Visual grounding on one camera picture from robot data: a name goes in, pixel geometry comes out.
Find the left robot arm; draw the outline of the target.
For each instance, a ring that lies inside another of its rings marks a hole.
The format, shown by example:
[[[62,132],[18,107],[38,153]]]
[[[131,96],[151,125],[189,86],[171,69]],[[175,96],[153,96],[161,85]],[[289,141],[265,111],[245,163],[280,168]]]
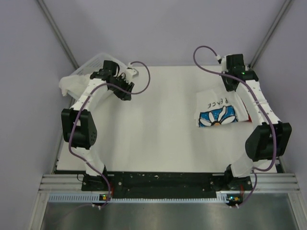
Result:
[[[98,131],[92,112],[111,94],[124,101],[131,100],[132,79],[137,75],[138,71],[131,65],[120,70],[118,63],[106,60],[100,70],[86,75],[88,82],[80,98],[61,112],[63,137],[69,152],[84,163],[87,175],[94,176],[92,184],[98,190],[106,189],[109,179],[103,175],[105,165],[93,148]]]

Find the white peace flower t-shirt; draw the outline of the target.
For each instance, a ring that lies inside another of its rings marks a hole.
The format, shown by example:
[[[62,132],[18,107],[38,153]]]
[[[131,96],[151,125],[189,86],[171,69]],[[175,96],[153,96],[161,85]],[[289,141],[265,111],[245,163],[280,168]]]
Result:
[[[200,128],[245,122],[248,116],[236,92],[214,88],[196,94],[194,119]]]

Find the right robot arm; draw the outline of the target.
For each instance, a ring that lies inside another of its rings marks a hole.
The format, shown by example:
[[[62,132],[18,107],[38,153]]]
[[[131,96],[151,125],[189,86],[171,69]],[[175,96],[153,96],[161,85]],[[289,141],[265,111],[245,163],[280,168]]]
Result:
[[[221,77],[228,92],[235,92],[243,102],[253,124],[241,157],[224,173],[224,184],[237,190],[246,185],[253,170],[267,172],[277,157],[284,154],[292,127],[273,112],[260,88],[255,71],[244,63],[242,54],[226,55],[221,60]]]

